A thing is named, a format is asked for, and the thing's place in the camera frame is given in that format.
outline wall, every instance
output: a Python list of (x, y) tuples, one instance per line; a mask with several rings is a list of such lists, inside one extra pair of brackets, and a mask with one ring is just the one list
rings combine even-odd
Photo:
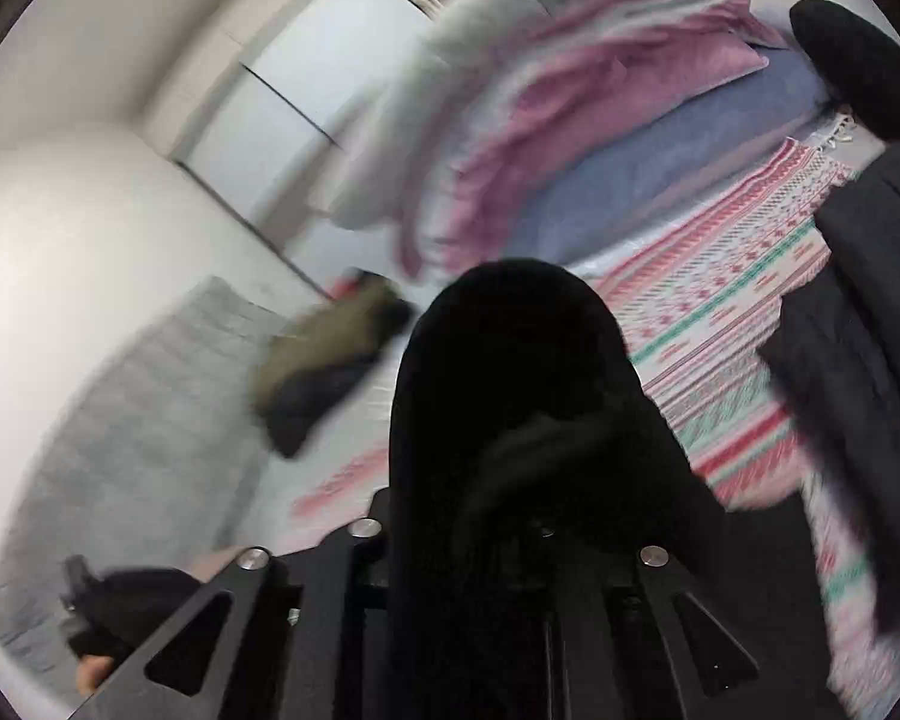
[(126, 119), (223, 0), (34, 0), (0, 45), (0, 148)]
[[(88, 377), (211, 274), (284, 314), (317, 303), (128, 131), (85, 129), (0, 155), (0, 537)], [(34, 709), (41, 696), (28, 683), (0, 655), (0, 685), (24, 719), (58, 716)]]

